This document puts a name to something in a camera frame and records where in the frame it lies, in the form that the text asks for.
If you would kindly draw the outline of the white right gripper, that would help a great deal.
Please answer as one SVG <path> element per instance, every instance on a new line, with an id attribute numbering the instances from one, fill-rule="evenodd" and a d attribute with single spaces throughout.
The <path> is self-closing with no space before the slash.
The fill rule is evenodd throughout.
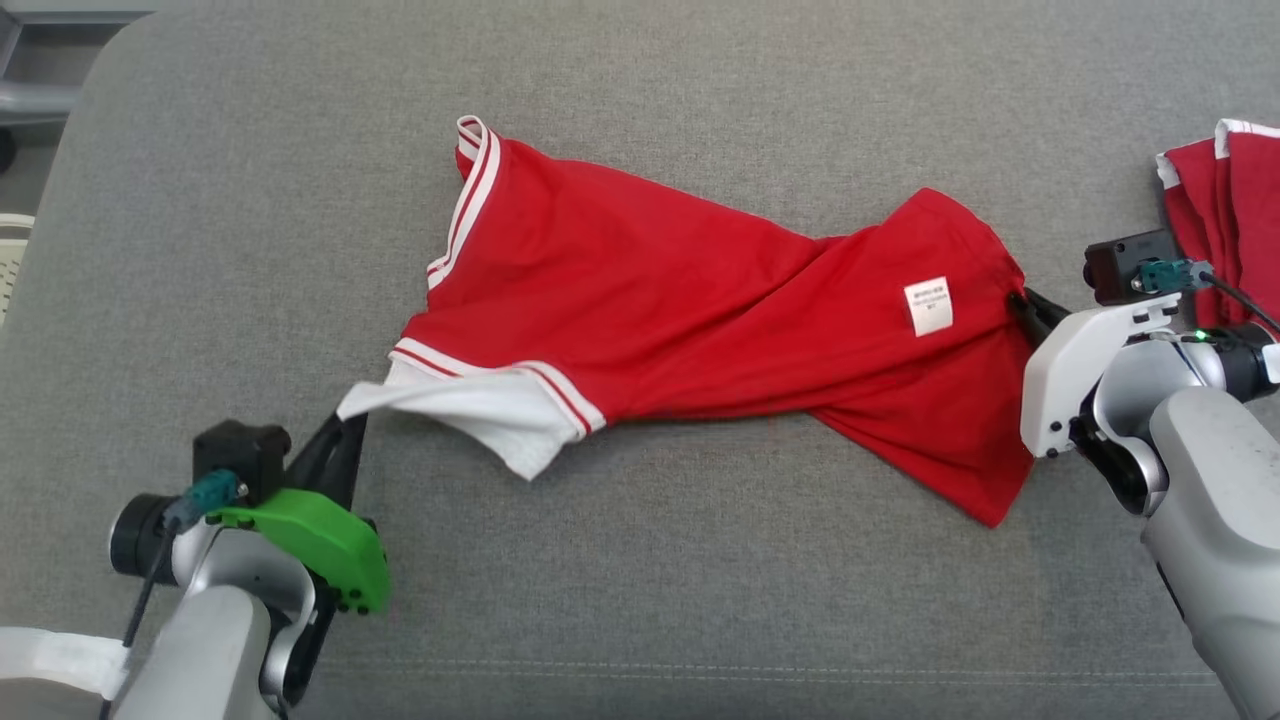
<path id="1" fill-rule="evenodd" d="M 1176 297 L 1071 310 L 1033 288 L 1006 304 L 1030 348 L 1021 393 L 1021 441 L 1037 457 L 1073 448 L 1069 427 L 1085 397 L 1101 401 L 1103 428 L 1126 428 L 1187 382 L 1187 363 L 1169 340 L 1129 341 L 1167 327 Z M 1056 325 L 1052 332 L 1050 325 Z"/>

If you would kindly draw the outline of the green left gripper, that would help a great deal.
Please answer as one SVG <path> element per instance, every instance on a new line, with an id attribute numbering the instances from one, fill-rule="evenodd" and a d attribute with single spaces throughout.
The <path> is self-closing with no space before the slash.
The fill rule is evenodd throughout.
<path id="1" fill-rule="evenodd" d="M 224 527 L 253 530 L 298 560 L 338 589 L 349 609 L 380 614 L 392 589 L 387 552 L 376 530 L 349 511 L 367 423 L 366 413 L 330 415 L 289 461 L 288 488 L 255 507 L 227 506 L 214 515 Z"/>

